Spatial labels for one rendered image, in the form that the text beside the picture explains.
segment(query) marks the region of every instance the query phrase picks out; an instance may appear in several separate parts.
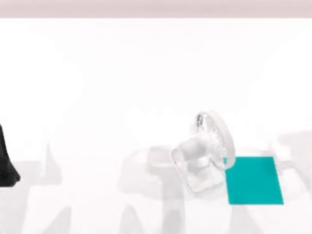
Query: teal square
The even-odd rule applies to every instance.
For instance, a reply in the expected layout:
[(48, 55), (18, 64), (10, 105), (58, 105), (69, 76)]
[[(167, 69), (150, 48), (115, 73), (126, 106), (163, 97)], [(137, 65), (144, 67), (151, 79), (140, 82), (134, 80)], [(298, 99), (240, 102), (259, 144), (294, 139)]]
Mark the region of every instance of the teal square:
[(225, 174), (230, 204), (284, 204), (273, 157), (236, 157)]

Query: turquoise mat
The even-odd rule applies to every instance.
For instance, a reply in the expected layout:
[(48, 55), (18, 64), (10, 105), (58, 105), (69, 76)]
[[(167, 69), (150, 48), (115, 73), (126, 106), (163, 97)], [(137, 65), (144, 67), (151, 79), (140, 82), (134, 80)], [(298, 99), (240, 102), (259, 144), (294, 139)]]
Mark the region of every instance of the turquoise mat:
[(230, 204), (284, 204), (273, 157), (236, 157), (225, 174)]

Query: white background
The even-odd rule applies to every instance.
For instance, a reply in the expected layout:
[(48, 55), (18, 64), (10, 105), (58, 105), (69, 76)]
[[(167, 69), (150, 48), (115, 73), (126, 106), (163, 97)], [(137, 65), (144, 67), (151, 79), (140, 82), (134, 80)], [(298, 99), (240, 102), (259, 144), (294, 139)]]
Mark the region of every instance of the white background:
[[(57, 188), (31, 190), (24, 233), (40, 233), (66, 204), (72, 233), (117, 233), (130, 201), (154, 220), (142, 221), (146, 233), (157, 233), (159, 201), (117, 189), (122, 162), (186, 139), (198, 111), (223, 117), (238, 155), (311, 130), (311, 41), (312, 21), (298, 19), (1, 20), (0, 123), (10, 158), (44, 161), (49, 143), (63, 176)], [(193, 201), (188, 233), (227, 233), (231, 209), (225, 196)], [(304, 216), (286, 231), (303, 228)]]

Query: black object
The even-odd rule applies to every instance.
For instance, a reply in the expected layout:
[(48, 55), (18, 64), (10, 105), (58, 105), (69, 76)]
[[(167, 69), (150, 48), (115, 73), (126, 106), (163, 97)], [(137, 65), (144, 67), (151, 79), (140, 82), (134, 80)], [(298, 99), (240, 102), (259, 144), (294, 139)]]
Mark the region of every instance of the black object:
[(0, 187), (13, 187), (18, 181), (20, 181), (20, 175), (11, 163), (0, 125)]

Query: white surface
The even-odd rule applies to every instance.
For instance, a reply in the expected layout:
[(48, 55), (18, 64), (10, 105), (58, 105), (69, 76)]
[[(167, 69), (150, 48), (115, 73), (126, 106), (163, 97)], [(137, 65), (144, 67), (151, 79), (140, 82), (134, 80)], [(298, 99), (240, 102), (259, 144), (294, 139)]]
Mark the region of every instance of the white surface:
[[(55, 190), (31, 190), (23, 233), (40, 233), (61, 204), (73, 209), (73, 234), (116, 233), (127, 204), (146, 233), (159, 233), (161, 201), (117, 189), (123, 160), (188, 138), (206, 109), (224, 119), (237, 155), (310, 131), (311, 41), (312, 21), (297, 19), (1, 20), (0, 121), (10, 157), (43, 160), (47, 133), (63, 176)], [(266, 207), (281, 225), (274, 229), (266, 215), (253, 217), (263, 230), (286, 233), (284, 219), (302, 230), (300, 211), (310, 206), (302, 198), (279, 207), (288, 217)], [(231, 227), (225, 195), (185, 207), (187, 233)]]

